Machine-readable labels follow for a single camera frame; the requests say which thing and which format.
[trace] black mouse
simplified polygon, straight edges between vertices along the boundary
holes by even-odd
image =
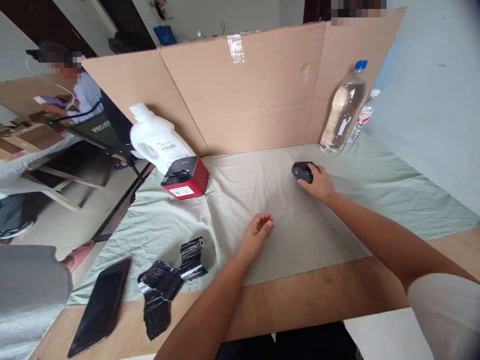
[[[312,172],[307,166],[308,164],[312,164],[313,166],[316,166],[311,161],[299,161],[293,164],[293,166],[291,167],[291,173],[293,174],[293,176],[296,177],[297,180],[303,179],[307,183],[311,184],[312,181],[314,180],[314,176],[312,175]]]

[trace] cardboard backdrop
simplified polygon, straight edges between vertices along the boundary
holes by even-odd
[[[57,77],[55,79],[45,77],[28,77],[0,82],[0,104],[20,116],[27,116],[42,111],[42,107],[34,100],[34,97],[70,94],[56,86],[55,83],[60,83],[64,88],[73,92],[72,84],[61,81]]]
[[[358,60],[371,88],[406,9],[88,59],[85,69],[123,113],[145,103],[199,155],[320,141],[332,97]]]

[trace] smartphone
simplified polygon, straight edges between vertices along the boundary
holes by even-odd
[[[130,262],[131,259],[126,258],[98,275],[68,351],[68,358],[106,339],[114,330]]]

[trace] hand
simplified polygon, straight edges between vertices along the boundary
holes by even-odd
[[[67,112],[58,107],[57,105],[54,105],[54,104],[50,104],[50,103],[44,103],[41,105],[41,108],[43,111],[47,112],[47,113],[54,113],[54,114],[59,114],[59,115],[62,115],[62,116],[66,116],[67,115]]]
[[[273,228],[274,223],[271,214],[255,215],[243,233],[240,248],[235,256],[250,266],[260,254],[264,241]]]
[[[323,166],[318,165],[315,167],[309,163],[308,168],[313,175],[312,183],[309,184],[305,180],[299,179],[298,184],[307,190],[314,198],[325,202],[329,195],[336,193],[334,183]]]

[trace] white sleeve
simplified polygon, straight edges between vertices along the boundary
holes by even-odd
[[[69,116],[78,115],[79,113],[89,112],[95,104],[100,100],[100,87],[97,83],[90,77],[90,75],[83,73],[81,77],[81,83],[73,87],[76,98],[78,99],[78,108],[80,112],[77,111],[67,111],[66,113]],[[100,114],[104,110],[102,104],[98,105],[96,109],[89,113],[88,115],[74,117],[73,121],[75,123],[84,122],[91,117]]]
[[[435,360],[480,359],[480,285],[435,273],[408,288],[408,299]]]

